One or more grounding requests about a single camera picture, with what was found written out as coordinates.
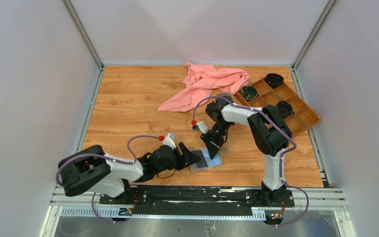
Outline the pink card holder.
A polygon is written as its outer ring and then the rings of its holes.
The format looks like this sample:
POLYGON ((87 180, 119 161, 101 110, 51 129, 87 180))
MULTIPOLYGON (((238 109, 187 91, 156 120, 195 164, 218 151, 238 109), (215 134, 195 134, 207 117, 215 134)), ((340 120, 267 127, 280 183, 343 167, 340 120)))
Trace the pink card holder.
POLYGON ((201 158, 201 161, 198 161, 190 166, 191 173, 208 170, 224 163, 219 153, 217 153, 213 158, 210 158, 207 148, 191 150, 191 152, 201 158))

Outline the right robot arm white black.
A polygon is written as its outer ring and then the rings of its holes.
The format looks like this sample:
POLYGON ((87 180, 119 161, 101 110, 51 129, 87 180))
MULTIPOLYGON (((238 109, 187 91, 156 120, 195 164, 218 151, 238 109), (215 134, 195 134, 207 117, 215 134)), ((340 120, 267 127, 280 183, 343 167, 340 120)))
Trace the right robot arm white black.
POLYGON ((226 142, 228 130, 235 124, 250 128, 258 149, 264 155, 265 174, 262 181, 262 199, 268 206, 275 206, 287 189, 283 165, 288 146, 293 143, 292 134, 284 118, 273 105, 248 107, 237 104, 229 96, 215 96, 205 110, 215 122, 208 128, 202 121, 192 120, 193 129, 199 129, 209 157, 214 158, 226 142))

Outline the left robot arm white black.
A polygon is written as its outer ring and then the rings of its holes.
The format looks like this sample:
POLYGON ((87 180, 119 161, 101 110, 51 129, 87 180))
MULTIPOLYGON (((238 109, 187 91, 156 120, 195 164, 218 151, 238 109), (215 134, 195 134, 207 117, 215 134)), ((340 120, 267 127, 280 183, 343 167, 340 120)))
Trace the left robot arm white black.
POLYGON ((199 161, 201 157, 183 143, 176 148, 161 145, 136 160, 114 157, 105 153, 102 146, 94 145, 61 160, 56 183, 68 197, 95 192, 125 204, 132 193, 126 182, 147 182, 166 170, 179 171, 199 161))

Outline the pink oval card tray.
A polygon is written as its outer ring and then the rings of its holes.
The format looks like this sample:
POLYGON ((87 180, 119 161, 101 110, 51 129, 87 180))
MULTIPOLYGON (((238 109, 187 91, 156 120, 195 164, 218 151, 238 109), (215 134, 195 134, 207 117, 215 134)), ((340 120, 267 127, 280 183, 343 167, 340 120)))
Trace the pink oval card tray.
POLYGON ((228 100, 230 100, 231 102, 235 102, 234 95, 229 93, 229 92, 219 92, 219 93, 215 94, 215 96, 216 97, 225 97, 228 100))

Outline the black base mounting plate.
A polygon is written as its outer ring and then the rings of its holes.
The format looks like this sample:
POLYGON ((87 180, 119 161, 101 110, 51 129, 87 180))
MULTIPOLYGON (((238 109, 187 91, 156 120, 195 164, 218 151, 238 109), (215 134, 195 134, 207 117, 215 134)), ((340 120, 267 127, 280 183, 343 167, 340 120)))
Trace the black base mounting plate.
POLYGON ((254 207, 282 210, 295 206, 290 190, 271 200, 261 189, 154 185, 133 186, 118 197, 103 195, 99 203, 136 204, 136 214, 231 217, 251 216, 254 207))

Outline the dark green coiled item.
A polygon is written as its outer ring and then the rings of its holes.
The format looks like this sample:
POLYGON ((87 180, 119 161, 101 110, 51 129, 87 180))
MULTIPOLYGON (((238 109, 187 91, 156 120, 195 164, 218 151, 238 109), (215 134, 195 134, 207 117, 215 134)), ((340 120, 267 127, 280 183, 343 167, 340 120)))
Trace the dark green coiled item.
POLYGON ((258 91, 251 85, 245 85, 243 86, 239 93, 242 95, 242 97, 247 101, 252 101, 256 99, 259 96, 258 91))

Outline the pink cloth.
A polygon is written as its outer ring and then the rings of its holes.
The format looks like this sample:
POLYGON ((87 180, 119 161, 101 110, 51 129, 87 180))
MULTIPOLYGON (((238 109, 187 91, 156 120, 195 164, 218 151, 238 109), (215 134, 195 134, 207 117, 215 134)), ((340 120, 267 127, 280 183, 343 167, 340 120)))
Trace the pink cloth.
POLYGON ((158 107, 159 112, 187 112, 202 99, 209 97, 214 89, 234 95, 247 86, 250 75, 243 69, 215 68, 212 64, 186 62, 188 74, 183 80, 185 89, 178 92, 158 107))

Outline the black coiled item near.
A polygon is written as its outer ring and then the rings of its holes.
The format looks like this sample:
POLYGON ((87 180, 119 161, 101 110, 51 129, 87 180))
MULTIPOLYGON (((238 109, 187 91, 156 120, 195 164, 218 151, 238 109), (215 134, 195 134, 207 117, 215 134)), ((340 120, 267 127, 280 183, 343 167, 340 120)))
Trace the black coiled item near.
POLYGON ((275 105, 278 112, 281 114, 283 119, 291 116, 294 113, 293 106, 287 101, 280 101, 275 105))

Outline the brown divided wooden tray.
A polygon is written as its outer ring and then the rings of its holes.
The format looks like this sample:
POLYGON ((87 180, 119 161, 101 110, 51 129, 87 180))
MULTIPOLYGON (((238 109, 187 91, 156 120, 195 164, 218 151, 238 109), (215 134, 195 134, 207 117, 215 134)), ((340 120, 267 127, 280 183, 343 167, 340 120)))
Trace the brown divided wooden tray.
POLYGON ((321 121, 320 116, 277 74, 271 74, 239 90, 235 98, 244 106, 275 106, 293 138, 321 121))

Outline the aluminium rail frame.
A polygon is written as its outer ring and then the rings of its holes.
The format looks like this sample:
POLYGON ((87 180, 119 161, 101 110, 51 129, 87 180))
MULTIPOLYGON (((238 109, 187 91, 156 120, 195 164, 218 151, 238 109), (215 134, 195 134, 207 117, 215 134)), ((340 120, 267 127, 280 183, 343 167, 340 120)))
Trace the aluminium rail frame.
POLYGON ((56 187, 42 237, 354 237, 340 189, 290 189, 259 203, 256 187, 133 186, 137 198, 66 197, 56 187))

